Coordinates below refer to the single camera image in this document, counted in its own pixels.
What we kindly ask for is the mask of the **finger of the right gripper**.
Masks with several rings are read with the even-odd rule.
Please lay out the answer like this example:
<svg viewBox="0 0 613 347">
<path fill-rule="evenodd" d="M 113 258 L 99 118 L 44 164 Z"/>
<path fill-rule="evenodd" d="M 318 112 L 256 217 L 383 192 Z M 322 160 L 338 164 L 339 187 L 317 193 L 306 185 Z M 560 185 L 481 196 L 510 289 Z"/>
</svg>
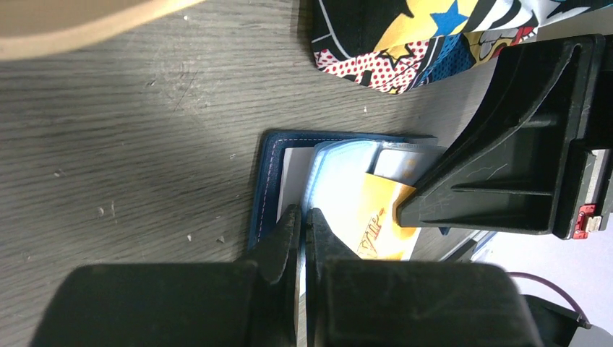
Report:
<svg viewBox="0 0 613 347">
<path fill-rule="evenodd" d="M 505 48 L 466 128 L 399 204 L 399 224 L 553 234 L 596 35 Z"/>
</svg>

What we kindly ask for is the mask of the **yellow VIP credit card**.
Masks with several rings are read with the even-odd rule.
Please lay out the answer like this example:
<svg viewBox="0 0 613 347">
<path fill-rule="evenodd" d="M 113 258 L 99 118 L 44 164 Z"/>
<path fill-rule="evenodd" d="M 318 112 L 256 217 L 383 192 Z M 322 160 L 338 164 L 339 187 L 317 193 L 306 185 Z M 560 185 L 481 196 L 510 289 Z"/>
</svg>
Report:
<svg viewBox="0 0 613 347">
<path fill-rule="evenodd" d="M 370 173 L 325 213 L 332 232 L 365 260 L 409 260 L 421 232 L 402 227 L 397 208 L 415 188 Z"/>
</svg>

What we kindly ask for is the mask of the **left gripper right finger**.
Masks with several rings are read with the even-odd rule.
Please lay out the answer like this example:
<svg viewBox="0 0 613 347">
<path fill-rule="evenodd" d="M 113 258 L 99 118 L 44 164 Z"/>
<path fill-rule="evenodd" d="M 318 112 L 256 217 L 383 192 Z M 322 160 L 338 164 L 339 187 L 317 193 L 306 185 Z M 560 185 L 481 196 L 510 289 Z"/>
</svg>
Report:
<svg viewBox="0 0 613 347">
<path fill-rule="evenodd" d="M 540 346 L 526 301 L 493 265 L 363 260 L 308 212 L 309 346 Z"/>
</svg>

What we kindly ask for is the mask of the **navy blue card holder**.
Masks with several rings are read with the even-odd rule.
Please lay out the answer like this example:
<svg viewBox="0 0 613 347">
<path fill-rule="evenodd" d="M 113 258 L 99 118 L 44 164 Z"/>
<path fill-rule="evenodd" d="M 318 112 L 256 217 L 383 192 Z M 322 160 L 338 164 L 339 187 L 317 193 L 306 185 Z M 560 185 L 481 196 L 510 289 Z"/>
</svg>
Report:
<svg viewBox="0 0 613 347">
<path fill-rule="evenodd" d="M 373 174 L 384 149 L 441 147 L 436 137 L 396 137 L 351 132 L 270 132 L 262 140 L 249 247 L 269 235 L 289 205 L 324 217 L 342 194 Z"/>
</svg>

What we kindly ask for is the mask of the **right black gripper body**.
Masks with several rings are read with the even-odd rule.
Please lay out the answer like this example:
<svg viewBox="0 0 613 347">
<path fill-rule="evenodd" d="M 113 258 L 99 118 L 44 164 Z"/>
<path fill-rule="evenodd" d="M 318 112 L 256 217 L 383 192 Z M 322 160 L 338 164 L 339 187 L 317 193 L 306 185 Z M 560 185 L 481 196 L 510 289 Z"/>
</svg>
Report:
<svg viewBox="0 0 613 347">
<path fill-rule="evenodd" d="M 570 142 L 553 234 L 582 240 L 612 225 L 612 35 L 589 77 L 577 137 Z"/>
</svg>

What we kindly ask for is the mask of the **white credit card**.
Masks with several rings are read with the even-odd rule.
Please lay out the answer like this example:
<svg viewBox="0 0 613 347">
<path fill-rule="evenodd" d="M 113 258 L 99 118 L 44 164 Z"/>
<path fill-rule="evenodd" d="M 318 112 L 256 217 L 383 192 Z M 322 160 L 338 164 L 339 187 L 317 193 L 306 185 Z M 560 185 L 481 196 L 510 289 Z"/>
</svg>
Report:
<svg viewBox="0 0 613 347">
<path fill-rule="evenodd" d="M 375 176 L 413 186 L 446 151 L 444 147 L 429 149 L 384 149 L 374 165 Z"/>
</svg>

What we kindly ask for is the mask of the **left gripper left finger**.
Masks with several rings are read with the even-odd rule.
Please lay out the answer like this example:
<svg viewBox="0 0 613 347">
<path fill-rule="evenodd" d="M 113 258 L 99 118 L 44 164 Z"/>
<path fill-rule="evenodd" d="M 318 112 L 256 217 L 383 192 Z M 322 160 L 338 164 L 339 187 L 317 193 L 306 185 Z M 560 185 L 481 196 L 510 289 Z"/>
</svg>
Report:
<svg viewBox="0 0 613 347">
<path fill-rule="evenodd" d="M 59 286 L 33 346 L 295 346 L 301 210 L 233 262 L 97 264 Z"/>
</svg>

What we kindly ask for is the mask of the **beige oval tray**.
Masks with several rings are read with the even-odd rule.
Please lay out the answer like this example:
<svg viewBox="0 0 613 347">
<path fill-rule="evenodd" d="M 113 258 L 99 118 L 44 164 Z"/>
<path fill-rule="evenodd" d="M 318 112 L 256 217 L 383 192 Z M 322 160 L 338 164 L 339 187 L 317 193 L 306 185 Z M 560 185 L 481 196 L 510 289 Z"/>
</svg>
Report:
<svg viewBox="0 0 613 347">
<path fill-rule="evenodd" d="M 197 1 L 2 1 L 1 60 L 62 53 L 101 42 Z"/>
</svg>

